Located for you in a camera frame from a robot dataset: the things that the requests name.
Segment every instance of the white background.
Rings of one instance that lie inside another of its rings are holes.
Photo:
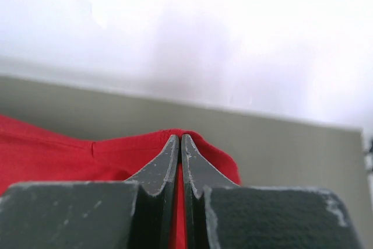
[[[0,11],[2,75],[373,133],[373,0],[0,0]]]

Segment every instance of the clamped red fabric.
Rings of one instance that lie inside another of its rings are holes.
[[[200,153],[240,184],[236,163],[199,134],[168,129],[104,141],[70,138],[0,115],[0,195],[20,181],[126,180],[162,150],[170,135],[190,134]],[[177,171],[170,248],[185,248],[184,188]]]

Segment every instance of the beige wall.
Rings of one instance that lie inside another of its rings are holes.
[[[198,131],[238,163],[244,185],[314,185],[347,204],[366,248],[373,215],[359,131],[0,78],[0,113],[86,139]]]

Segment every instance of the red fabric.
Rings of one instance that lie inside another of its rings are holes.
[[[237,165],[199,134],[168,129],[105,141],[83,141],[0,115],[0,194],[20,181],[125,180],[162,150],[170,135],[190,134],[201,154],[240,184]],[[171,248],[185,248],[184,188],[177,171]]]

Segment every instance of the red garment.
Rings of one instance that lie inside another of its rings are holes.
[[[0,195],[19,181],[125,180],[152,160],[170,135],[190,134],[199,151],[225,176],[240,183],[232,158],[193,131],[168,129],[105,141],[84,141],[0,115]],[[170,248],[185,248],[184,188],[178,166]]]

